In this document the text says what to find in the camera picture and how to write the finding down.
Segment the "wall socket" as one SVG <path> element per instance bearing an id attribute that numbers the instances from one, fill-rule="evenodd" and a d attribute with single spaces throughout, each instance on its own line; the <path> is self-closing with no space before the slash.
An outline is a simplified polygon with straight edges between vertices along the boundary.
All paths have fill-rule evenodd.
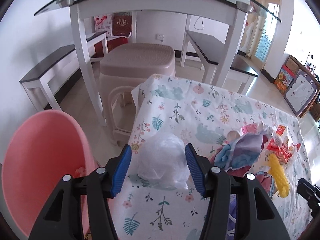
<path id="1" fill-rule="evenodd" d="M 164 38 L 165 38 L 164 34 L 157 34 L 157 35 L 156 35 L 156 40 L 158 40 L 158 41 L 163 42 L 163 41 L 164 41 Z"/>

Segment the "clear red yellow snack bag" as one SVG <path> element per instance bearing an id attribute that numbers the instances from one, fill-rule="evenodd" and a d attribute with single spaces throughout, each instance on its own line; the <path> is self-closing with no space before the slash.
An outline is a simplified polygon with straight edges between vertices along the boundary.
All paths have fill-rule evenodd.
<path id="1" fill-rule="evenodd" d="M 288 164 L 300 150 L 301 143 L 295 143 L 289 130 L 284 125 L 278 125 L 272 132 L 270 139 L 265 143 L 267 153 L 274 153 L 281 165 Z"/>

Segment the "maroon blue wrapper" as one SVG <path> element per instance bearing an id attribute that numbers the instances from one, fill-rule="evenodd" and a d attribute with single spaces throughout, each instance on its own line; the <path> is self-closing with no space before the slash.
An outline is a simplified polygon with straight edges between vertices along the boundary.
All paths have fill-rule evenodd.
<path id="1" fill-rule="evenodd" d="M 227 173 L 233 176 L 243 177 L 245 174 L 249 172 L 250 168 L 250 166 L 245 166 L 237 170 L 230 169 L 227 171 Z M 269 173 L 264 171 L 258 171 L 257 173 L 255 173 L 255 176 L 257 180 L 259 180 L 260 184 L 267 192 L 269 197 L 271 198 L 277 191 L 274 178 Z"/>
<path id="2" fill-rule="evenodd" d="M 232 130 L 227 139 L 211 157 L 210 163 L 225 171 L 251 168 L 259 159 L 264 144 L 270 139 L 273 128 L 263 122 L 245 125 Z"/>

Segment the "fruit cardboard box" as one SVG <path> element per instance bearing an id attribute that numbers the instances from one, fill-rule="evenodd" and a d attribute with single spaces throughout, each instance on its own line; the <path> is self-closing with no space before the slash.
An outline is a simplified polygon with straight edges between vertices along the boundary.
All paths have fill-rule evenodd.
<path id="1" fill-rule="evenodd" d="M 284 95 L 295 77 L 296 75 L 286 65 L 283 65 L 274 81 L 274 85 Z"/>

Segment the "white red gift bag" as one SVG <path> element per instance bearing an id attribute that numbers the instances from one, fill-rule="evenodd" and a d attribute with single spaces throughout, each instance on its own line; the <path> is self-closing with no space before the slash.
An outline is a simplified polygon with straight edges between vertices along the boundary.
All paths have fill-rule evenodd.
<path id="1" fill-rule="evenodd" d="M 112 32 L 113 14 L 103 14 L 94 16 L 94 26 L 96 32 Z"/>

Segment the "white plastic bag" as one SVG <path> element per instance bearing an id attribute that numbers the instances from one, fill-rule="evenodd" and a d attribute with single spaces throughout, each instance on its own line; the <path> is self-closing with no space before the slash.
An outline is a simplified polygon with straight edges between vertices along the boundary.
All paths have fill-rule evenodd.
<path id="1" fill-rule="evenodd" d="M 139 150 L 137 175 L 162 190 L 187 190 L 190 171 L 184 142 L 169 132 L 149 137 Z"/>

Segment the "dark-top white bench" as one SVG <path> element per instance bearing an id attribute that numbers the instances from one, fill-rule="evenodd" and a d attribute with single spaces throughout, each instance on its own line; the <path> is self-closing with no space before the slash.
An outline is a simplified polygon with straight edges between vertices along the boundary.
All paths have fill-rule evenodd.
<path id="1" fill-rule="evenodd" d="M 75 45 L 60 47 L 33 67 L 20 84 L 37 111 L 44 110 L 44 103 L 36 90 L 42 92 L 52 109 L 61 110 L 55 94 L 80 69 Z"/>
<path id="2" fill-rule="evenodd" d="M 184 67 L 188 44 L 191 44 L 195 49 L 196 56 L 204 67 L 202 82 L 211 85 L 222 57 L 224 44 L 213 36 L 186 30 L 180 57 L 181 67 Z M 258 76 L 259 74 L 244 61 L 242 56 L 238 54 L 234 56 L 227 78 L 241 82 L 238 89 L 239 94 L 246 95 Z"/>

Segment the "purple bag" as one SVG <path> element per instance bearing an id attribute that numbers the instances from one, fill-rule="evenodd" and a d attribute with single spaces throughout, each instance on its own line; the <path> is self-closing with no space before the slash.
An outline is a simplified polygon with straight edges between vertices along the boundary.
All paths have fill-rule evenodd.
<path id="1" fill-rule="evenodd" d="M 233 240 L 235 234 L 236 225 L 236 194 L 231 194 L 229 203 L 229 215 L 228 215 L 228 226 L 227 226 L 227 240 Z"/>

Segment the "dark red gift bag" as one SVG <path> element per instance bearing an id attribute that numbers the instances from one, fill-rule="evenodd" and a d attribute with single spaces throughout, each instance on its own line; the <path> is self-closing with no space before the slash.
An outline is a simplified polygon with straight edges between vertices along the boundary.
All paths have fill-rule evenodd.
<path id="1" fill-rule="evenodd" d="M 132 31 L 132 16 L 128 13 L 114 14 L 112 33 L 114 36 L 129 37 Z"/>

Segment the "yellow foam net roll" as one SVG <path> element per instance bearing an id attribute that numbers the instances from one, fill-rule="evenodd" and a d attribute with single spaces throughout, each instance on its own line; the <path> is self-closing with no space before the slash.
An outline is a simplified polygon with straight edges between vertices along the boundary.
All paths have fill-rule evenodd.
<path id="1" fill-rule="evenodd" d="M 286 198 L 290 192 L 290 184 L 286 177 L 284 168 L 274 153 L 269 155 L 268 164 L 270 167 L 268 172 L 274 178 L 279 195 L 281 198 Z"/>

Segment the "left dark-top white bench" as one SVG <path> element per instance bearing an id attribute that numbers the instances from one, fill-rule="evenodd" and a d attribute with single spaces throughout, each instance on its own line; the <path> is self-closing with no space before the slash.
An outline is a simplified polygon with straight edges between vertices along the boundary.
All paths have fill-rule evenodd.
<path id="1" fill-rule="evenodd" d="M 80 69 L 75 45 L 60 47 L 33 67 L 20 84 L 37 111 L 44 110 L 44 103 L 36 90 L 42 92 L 52 109 L 61 110 L 55 94 Z"/>

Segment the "pink plastic basin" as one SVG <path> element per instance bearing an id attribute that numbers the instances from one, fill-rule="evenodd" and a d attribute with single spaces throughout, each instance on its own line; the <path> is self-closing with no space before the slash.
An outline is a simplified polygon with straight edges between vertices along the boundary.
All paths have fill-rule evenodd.
<path id="1" fill-rule="evenodd" d="M 84 131 L 69 114 L 46 110 L 27 119 L 12 136 L 2 167 L 5 203 L 23 234 L 30 235 L 64 175 L 79 178 L 97 166 Z"/>

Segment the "right dark-top white bench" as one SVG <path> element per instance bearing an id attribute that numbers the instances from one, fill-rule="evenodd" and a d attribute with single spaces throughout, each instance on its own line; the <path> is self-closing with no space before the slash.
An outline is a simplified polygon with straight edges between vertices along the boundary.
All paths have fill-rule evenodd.
<path id="1" fill-rule="evenodd" d="M 195 49 L 196 56 L 204 67 L 202 82 L 211 85 L 222 57 L 224 44 L 213 36 L 186 30 L 180 57 L 181 67 L 184 67 L 188 44 L 191 44 Z M 259 74 L 244 61 L 242 56 L 238 54 L 234 56 L 227 78 L 241 82 L 238 89 L 239 94 L 246 95 L 258 76 Z"/>

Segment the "floral tablecloth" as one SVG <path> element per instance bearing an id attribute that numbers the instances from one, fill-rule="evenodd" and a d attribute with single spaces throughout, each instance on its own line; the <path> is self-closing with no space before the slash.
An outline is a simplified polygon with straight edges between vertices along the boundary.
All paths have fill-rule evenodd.
<path id="1" fill-rule="evenodd" d="M 137 175 L 141 146 L 157 133 L 169 132 L 199 155 L 211 158 L 227 134 L 263 123 L 286 128 L 302 144 L 298 119 L 263 102 L 225 89 L 155 74 L 132 91 L 137 109 L 129 145 L 132 159 L 121 192 L 109 207 L 120 239 L 196 239 L 208 200 L 188 181 L 185 190 L 163 190 Z"/>

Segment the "beige plastic stool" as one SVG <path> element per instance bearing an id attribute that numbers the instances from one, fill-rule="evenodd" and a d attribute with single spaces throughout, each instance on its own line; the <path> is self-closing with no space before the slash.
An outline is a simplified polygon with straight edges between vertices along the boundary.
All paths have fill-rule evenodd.
<path id="1" fill-rule="evenodd" d="M 116 97 L 130 92 L 151 75 L 175 75 L 175 51 L 170 46 L 126 43 L 100 61 L 99 93 L 111 142 L 128 141 L 131 131 L 117 127 L 113 116 Z"/>

